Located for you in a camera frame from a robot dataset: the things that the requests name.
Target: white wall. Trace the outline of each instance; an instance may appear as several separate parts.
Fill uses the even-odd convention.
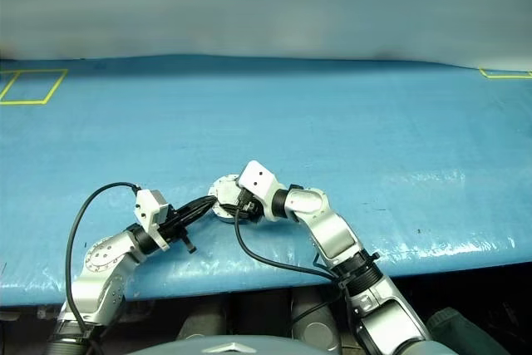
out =
[[[532,70],[532,0],[0,0],[0,52],[391,58]]]

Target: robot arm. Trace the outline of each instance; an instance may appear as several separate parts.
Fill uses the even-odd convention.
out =
[[[423,322],[375,264],[378,254],[368,254],[345,219],[331,210],[325,193],[294,185],[286,189],[257,161],[247,164],[236,183],[262,204],[266,219],[289,218],[307,227],[323,261],[339,277],[352,307],[352,328],[368,353],[391,355],[430,342]],[[444,348],[441,353],[453,352]]]
[[[72,284],[72,297],[85,323],[82,328],[68,303],[62,307],[46,354],[85,354],[106,326],[116,318],[124,300],[128,277],[158,249],[183,240],[189,252],[195,247],[186,226],[207,212],[216,198],[206,196],[174,210],[158,190],[136,193],[138,224],[110,238],[102,239],[87,251],[83,270]]]

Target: blue table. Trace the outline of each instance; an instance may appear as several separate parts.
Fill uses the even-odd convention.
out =
[[[64,300],[68,232],[97,187],[134,181],[179,206],[252,159],[284,183],[325,190],[393,276],[532,259],[531,79],[415,62],[222,57],[1,68],[0,91],[11,85],[0,99],[0,305]],[[13,79],[21,69],[33,72]],[[35,71],[47,69],[59,71]],[[87,246],[135,221],[133,204],[115,189],[88,210],[75,274]],[[264,256],[312,262],[296,224],[248,225],[243,235]],[[190,238],[195,254],[182,244],[157,254],[127,296],[322,281],[256,263],[213,216]]]

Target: wrinkled plastic cover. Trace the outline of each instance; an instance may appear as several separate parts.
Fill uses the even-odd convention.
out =
[[[252,159],[286,185],[324,190],[393,276],[532,260],[532,80],[410,62],[2,64],[61,67],[69,73],[45,106],[0,106],[2,305],[64,301],[68,233],[96,188],[129,180],[179,207]],[[40,79],[9,92],[30,93]],[[91,244],[135,222],[134,203],[129,189],[93,203],[74,274]],[[154,254],[128,298],[325,283],[258,264],[214,214],[189,232],[198,250],[178,243]],[[246,224],[242,234],[265,257],[312,263],[301,225]]]
[[[171,53],[532,70],[530,0],[1,0],[17,59]]]

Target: yellow tape outline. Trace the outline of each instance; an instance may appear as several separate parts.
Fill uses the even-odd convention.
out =
[[[479,68],[480,73],[488,79],[532,79],[532,71],[521,72],[528,75],[496,75],[486,73],[484,68]]]
[[[13,86],[13,83],[24,73],[31,73],[31,72],[60,72],[61,75],[57,78],[55,83],[52,86],[52,89],[50,89],[47,93],[47,95],[44,97],[44,99],[39,100],[7,100],[2,101],[3,97],[7,94],[9,89],[11,89],[11,86]],[[26,106],[26,105],[44,105],[47,104],[50,98],[53,96],[56,89],[61,85],[61,82],[63,82],[63,79],[65,79],[65,76],[68,74],[68,70],[66,68],[51,68],[51,69],[40,69],[40,70],[2,70],[0,71],[0,74],[13,74],[12,78],[9,80],[7,85],[2,89],[0,92],[0,106]]]

